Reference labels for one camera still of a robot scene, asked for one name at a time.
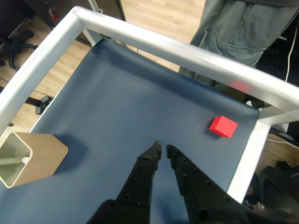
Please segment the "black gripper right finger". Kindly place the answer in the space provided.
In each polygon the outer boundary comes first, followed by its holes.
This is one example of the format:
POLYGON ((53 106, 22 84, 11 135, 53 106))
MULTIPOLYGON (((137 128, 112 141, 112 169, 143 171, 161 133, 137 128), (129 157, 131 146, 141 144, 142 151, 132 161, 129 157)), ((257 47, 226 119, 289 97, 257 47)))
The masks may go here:
POLYGON ((253 224, 250 211, 230 197, 173 145, 166 146, 191 224, 253 224))

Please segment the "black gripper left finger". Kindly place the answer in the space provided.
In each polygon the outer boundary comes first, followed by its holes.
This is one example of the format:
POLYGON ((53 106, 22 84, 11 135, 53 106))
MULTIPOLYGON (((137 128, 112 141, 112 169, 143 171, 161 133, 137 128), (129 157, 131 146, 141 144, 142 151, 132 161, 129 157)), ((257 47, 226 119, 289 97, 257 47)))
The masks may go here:
POLYGON ((88 221, 89 224, 149 224, 152 185, 161 143, 154 144, 136 160, 117 198, 106 200, 88 221))

